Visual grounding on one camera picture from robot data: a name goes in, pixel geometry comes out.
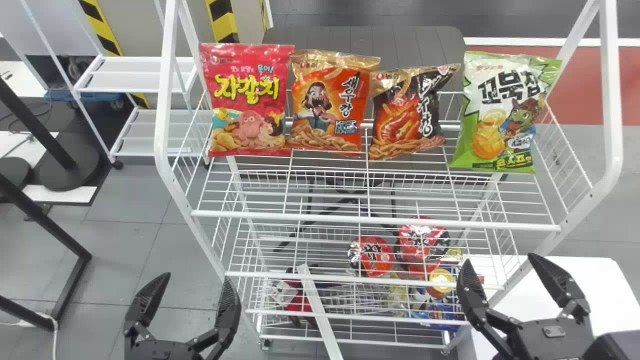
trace black table leg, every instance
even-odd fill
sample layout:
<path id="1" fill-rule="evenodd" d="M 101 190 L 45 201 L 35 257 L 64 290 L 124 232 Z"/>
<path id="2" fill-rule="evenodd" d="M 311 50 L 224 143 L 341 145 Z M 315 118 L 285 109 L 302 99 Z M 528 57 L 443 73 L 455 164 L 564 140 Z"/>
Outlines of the black table leg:
<path id="1" fill-rule="evenodd" d="M 13 302 L 6 297 L 0 295 L 0 310 L 7 312 L 9 315 L 22 319 L 32 325 L 47 331 L 53 331 L 53 321 L 38 315 L 35 311 Z"/>
<path id="2" fill-rule="evenodd" d="M 71 271 L 69 275 L 69 279 L 65 287 L 54 306 L 53 312 L 51 316 L 56 319 L 58 323 L 60 323 L 60 318 L 64 313 L 71 296 L 80 280 L 80 276 L 82 276 L 82 272 L 86 267 L 89 260 L 91 260 L 91 253 L 86 250 L 80 243 L 78 243 L 75 239 L 71 237 L 71 235 L 67 234 L 55 221 L 51 220 L 43 211 L 40 206 L 38 206 L 33 200 L 31 200 L 25 193 L 20 191 L 11 181 L 9 181 L 5 176 L 0 174 L 0 193 L 2 193 L 7 199 L 11 200 L 18 208 L 23 210 L 27 216 L 29 216 L 33 221 L 37 222 L 38 225 L 42 226 L 49 234 L 53 235 L 58 241 L 60 241 L 64 246 L 66 246 L 69 250 L 71 250 L 74 254 L 78 255 L 77 263 Z M 51 324 L 51 328 L 44 326 L 45 321 L 51 322 L 48 319 L 43 318 L 42 316 L 34 313 L 33 311 L 26 309 L 9 299 L 4 297 L 0 297 L 0 310 L 5 310 L 11 313 L 14 316 L 17 316 L 33 325 L 43 327 L 44 329 L 53 330 L 53 325 Z"/>

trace chip bag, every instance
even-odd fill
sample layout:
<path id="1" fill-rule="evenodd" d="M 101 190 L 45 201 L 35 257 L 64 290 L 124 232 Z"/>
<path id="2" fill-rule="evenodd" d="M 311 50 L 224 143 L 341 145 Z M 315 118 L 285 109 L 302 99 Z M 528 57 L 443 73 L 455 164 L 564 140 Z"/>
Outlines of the chip bag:
<path id="1" fill-rule="evenodd" d="M 529 55 L 465 53 L 465 100 L 450 167 L 535 173 L 535 121 L 561 60 Z"/>
<path id="2" fill-rule="evenodd" d="M 284 106 L 293 45 L 200 44 L 213 107 L 209 156 L 288 155 Z"/>
<path id="3" fill-rule="evenodd" d="M 371 76 L 374 119 L 369 159 L 387 160 L 444 143 L 437 91 L 460 64 L 375 72 Z"/>
<path id="4" fill-rule="evenodd" d="M 287 144 L 358 156 L 369 76 L 380 58 L 324 50 L 296 51 L 290 58 L 296 81 Z"/>

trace black metal stand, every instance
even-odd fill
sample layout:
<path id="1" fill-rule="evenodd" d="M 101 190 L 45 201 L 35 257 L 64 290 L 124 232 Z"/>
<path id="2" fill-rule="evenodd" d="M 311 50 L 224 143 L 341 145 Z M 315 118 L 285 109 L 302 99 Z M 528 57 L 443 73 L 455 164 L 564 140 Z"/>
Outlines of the black metal stand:
<path id="1" fill-rule="evenodd" d="M 49 234 L 53 235 L 64 246 L 71 250 L 74 254 L 78 255 L 78 260 L 74 266 L 73 271 L 69 275 L 65 287 L 58 297 L 56 305 L 53 307 L 51 316 L 60 323 L 60 319 L 65 312 L 69 300 L 76 289 L 80 276 L 86 265 L 92 258 L 91 253 L 80 245 L 75 239 L 73 239 L 66 231 L 64 231 L 56 222 L 51 220 L 47 215 L 42 212 L 40 206 L 38 206 L 33 200 L 25 195 L 20 189 L 18 189 L 9 179 L 0 174 L 0 193 L 2 193 L 7 199 L 12 201 L 18 208 L 23 210 L 25 214 L 31 217 L 35 222 L 42 226 Z M 48 331 L 53 331 L 53 323 L 51 320 L 46 319 L 34 311 L 29 310 L 15 302 L 0 296 L 0 310 L 6 311 L 17 318 L 23 319 L 37 327 L 41 327 Z"/>
<path id="2" fill-rule="evenodd" d="M 64 141 L 56 141 L 4 80 L 0 81 L 0 101 L 47 149 L 35 170 L 40 184 L 57 191 L 73 190 L 96 174 L 100 156 L 82 136 L 65 136 Z"/>

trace gray table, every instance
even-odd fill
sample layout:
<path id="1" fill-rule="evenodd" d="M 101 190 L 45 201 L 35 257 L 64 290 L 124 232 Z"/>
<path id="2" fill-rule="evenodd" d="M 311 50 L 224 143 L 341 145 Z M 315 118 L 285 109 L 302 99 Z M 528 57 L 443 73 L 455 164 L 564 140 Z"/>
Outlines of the gray table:
<path id="1" fill-rule="evenodd" d="M 379 56 L 380 70 L 462 63 L 467 50 L 462 33 L 451 26 L 275 26 L 262 42 Z M 290 72 L 289 88 L 293 81 Z M 461 72 L 444 90 L 462 90 Z"/>

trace orange snack bag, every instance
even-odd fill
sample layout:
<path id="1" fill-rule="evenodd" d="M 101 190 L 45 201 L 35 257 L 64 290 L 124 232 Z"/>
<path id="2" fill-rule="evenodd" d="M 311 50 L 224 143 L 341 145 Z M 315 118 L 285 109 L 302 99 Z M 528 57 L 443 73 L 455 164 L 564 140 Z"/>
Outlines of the orange snack bag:
<path id="1" fill-rule="evenodd" d="M 287 145 L 358 156 L 369 76 L 380 58 L 325 50 L 296 51 L 289 58 L 296 81 Z"/>

